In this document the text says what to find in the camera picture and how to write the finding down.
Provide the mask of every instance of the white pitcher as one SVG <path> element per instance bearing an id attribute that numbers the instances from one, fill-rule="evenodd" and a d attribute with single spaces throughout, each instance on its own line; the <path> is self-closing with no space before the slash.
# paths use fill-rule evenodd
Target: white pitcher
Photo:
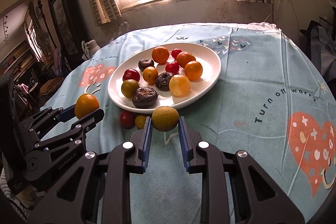
<path id="1" fill-rule="evenodd" d="M 82 41 L 82 50 L 84 53 L 82 58 L 84 60 L 89 60 L 99 49 L 100 47 L 97 45 L 95 39 L 90 40 L 89 42 Z"/>

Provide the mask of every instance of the blue gripper pad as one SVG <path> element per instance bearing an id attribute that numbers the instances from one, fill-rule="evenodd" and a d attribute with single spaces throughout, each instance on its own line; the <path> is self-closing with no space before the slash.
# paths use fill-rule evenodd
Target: blue gripper pad
<path id="1" fill-rule="evenodd" d="M 188 147 L 186 132 L 188 132 L 188 129 L 186 128 L 184 117 L 182 116 L 179 118 L 179 121 L 178 121 L 178 136 L 180 138 L 183 164 L 184 164 L 184 167 L 186 168 L 186 171 L 189 172 L 190 148 Z"/>
<path id="2" fill-rule="evenodd" d="M 64 109 L 58 117 L 59 122 L 67 122 L 75 117 L 75 105 Z"/>
<path id="3" fill-rule="evenodd" d="M 142 150 L 142 170 L 143 172 L 146 172 L 146 168 L 148 165 L 148 159 L 149 159 L 149 153 L 151 150 L 151 142 L 152 142 L 152 133 L 153 133 L 153 126 L 152 126 L 152 118 L 147 117 L 145 122 L 146 130 L 146 137 L 145 142 L 143 144 L 143 150 Z"/>

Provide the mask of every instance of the yellow citrus fruit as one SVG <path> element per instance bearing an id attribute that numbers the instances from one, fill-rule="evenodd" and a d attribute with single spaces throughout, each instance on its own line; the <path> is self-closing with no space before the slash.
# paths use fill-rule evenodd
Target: yellow citrus fruit
<path id="1" fill-rule="evenodd" d="M 184 67 L 184 75 L 188 77 L 189 80 L 197 80 L 202 76 L 203 67 L 200 62 L 190 61 Z"/>
<path id="2" fill-rule="evenodd" d="M 169 90 L 174 96 L 183 96 L 190 91 L 190 81 L 185 75 L 174 75 L 169 81 Z"/>
<path id="3" fill-rule="evenodd" d="M 148 67 L 145 68 L 142 73 L 142 78 L 148 83 L 148 84 L 154 84 L 155 79 L 158 77 L 159 73 L 155 67 Z"/>
<path id="4" fill-rule="evenodd" d="M 99 101 L 97 97 L 90 93 L 82 94 L 75 105 L 75 115 L 78 119 L 83 118 L 87 114 L 99 108 Z"/>
<path id="5" fill-rule="evenodd" d="M 179 113 L 175 108 L 160 106 L 152 114 L 152 124 L 158 131 L 171 131 L 177 126 L 179 117 Z"/>
<path id="6" fill-rule="evenodd" d="M 145 122 L 146 122 L 147 116 L 142 116 L 139 115 L 135 118 L 135 125 L 138 129 L 143 129 L 145 127 Z"/>

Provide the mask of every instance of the green citrus fruit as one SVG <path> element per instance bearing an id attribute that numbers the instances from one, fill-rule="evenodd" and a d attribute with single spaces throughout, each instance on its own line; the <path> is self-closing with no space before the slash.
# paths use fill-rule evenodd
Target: green citrus fruit
<path id="1" fill-rule="evenodd" d="M 123 82 L 121 85 L 121 92 L 122 94 L 128 98 L 132 99 L 135 91 L 139 88 L 139 83 L 134 79 L 128 79 Z"/>

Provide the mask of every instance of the bookshelf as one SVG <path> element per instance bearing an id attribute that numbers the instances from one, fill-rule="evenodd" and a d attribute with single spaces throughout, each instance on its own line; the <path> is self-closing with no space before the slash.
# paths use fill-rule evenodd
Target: bookshelf
<path id="1" fill-rule="evenodd" d="M 13 70 L 14 81 L 18 80 L 37 60 L 26 40 L 17 45 L 0 63 L 0 74 Z"/>

